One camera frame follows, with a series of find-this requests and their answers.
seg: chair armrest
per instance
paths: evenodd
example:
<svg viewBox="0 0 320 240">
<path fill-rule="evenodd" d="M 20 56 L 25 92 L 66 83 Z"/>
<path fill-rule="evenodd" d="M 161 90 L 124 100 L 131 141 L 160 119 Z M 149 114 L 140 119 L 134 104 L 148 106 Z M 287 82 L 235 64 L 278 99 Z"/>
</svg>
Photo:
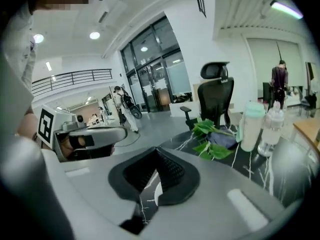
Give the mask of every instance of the chair armrest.
<svg viewBox="0 0 320 240">
<path fill-rule="evenodd" d="M 191 109 L 188 108 L 188 107 L 186 107 L 186 106 L 181 106 L 181 107 L 180 107 L 180 110 L 182 110 L 182 111 L 185 112 L 185 113 L 188 113 L 188 112 L 191 111 Z"/>
</svg>

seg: cable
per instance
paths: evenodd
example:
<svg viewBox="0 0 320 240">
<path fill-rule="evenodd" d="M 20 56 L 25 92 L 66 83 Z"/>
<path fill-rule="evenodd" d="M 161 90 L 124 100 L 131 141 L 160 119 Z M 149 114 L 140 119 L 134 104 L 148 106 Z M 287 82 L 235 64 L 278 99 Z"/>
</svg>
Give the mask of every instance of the cable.
<svg viewBox="0 0 320 240">
<path fill-rule="evenodd" d="M 132 145 L 133 143 L 135 143 L 137 140 L 139 140 L 139 138 L 141 137 L 141 135 L 140 135 L 140 133 L 138 133 L 139 134 L 139 136 L 138 136 L 138 138 L 136 138 L 136 140 L 134 141 L 134 142 L 132 142 L 132 143 L 130 143 L 130 144 L 128 144 L 128 145 L 123 145 L 123 146 L 114 146 L 115 148 L 121 148 L 121 147 L 128 147 L 128 146 L 130 146 L 130 145 Z"/>
</svg>

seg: recessed light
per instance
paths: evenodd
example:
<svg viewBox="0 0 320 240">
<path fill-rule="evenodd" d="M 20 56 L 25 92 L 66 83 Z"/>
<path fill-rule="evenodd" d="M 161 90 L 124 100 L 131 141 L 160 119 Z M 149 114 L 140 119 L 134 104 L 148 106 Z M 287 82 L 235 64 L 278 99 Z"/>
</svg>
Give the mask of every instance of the recessed light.
<svg viewBox="0 0 320 240">
<path fill-rule="evenodd" d="M 275 0 L 273 0 L 270 5 L 271 5 L 272 8 L 277 9 L 279 11 L 282 11 L 282 12 L 284 12 L 286 14 L 289 14 L 289 15 L 295 17 L 298 20 L 303 18 L 303 15 L 301 13 L 299 13 L 299 12 L 295 11 L 294 9 L 291 9 L 288 6 L 286 6 L 286 5 L 282 4 L 282 3 L 279 3 L 279 2 L 277 2 Z"/>
<path fill-rule="evenodd" d="M 35 34 L 33 38 L 36 44 L 40 44 L 45 39 L 42 34 Z"/>
<path fill-rule="evenodd" d="M 99 32 L 92 32 L 90 34 L 90 38 L 91 39 L 98 39 L 100 37 L 100 33 Z"/>
<path fill-rule="evenodd" d="M 51 68 L 51 66 L 50 66 L 50 63 L 49 63 L 49 62 L 46 62 L 45 64 L 46 64 L 46 67 L 48 68 L 48 70 L 51 71 L 52 68 Z"/>
</svg>

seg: black marbled desk surface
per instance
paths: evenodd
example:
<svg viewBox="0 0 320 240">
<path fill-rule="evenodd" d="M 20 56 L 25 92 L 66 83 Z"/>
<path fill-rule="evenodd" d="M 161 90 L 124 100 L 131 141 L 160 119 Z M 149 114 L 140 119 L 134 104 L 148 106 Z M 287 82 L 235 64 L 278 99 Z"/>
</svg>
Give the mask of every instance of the black marbled desk surface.
<svg viewBox="0 0 320 240">
<path fill-rule="evenodd" d="M 237 130 L 234 125 L 229 128 L 229 131 L 234 134 Z M 301 151 L 294 143 L 282 137 L 273 154 L 268 158 L 263 157 L 259 155 L 257 150 L 261 134 L 252 152 L 243 151 L 239 144 L 228 157 L 221 160 L 215 159 L 215 161 L 228 165 L 245 175 L 268 191 L 270 195 L 278 198 L 284 207 L 287 207 L 295 200 L 302 198 L 306 190 L 310 188 L 315 177 L 310 164 L 317 163 L 317 161 L 312 160 L 307 155 L 307 151 Z M 202 140 L 196 137 L 192 131 L 187 131 L 167 140 L 160 147 L 198 156 L 199 153 L 193 148 L 201 143 Z M 155 189 L 159 183 L 160 178 L 155 172 L 140 195 L 142 217 L 146 224 L 158 209 L 155 204 Z"/>
</svg>

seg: green plant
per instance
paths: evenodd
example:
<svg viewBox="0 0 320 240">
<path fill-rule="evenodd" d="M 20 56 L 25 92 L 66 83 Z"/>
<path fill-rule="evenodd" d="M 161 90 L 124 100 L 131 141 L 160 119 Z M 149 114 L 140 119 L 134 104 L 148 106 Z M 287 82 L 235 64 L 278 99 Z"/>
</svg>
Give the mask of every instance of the green plant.
<svg viewBox="0 0 320 240">
<path fill-rule="evenodd" d="M 194 125 L 193 132 L 196 136 L 201 137 L 208 135 L 209 133 L 219 133 L 229 136 L 234 136 L 231 133 L 224 132 L 215 128 L 214 122 L 209 119 L 202 121 L 200 118 L 197 119 L 198 123 Z M 205 141 L 201 145 L 194 148 L 199 153 L 199 157 L 205 160 L 224 159 L 229 156 L 232 151 L 228 150 L 224 146 L 212 144 L 210 141 Z"/>
</svg>

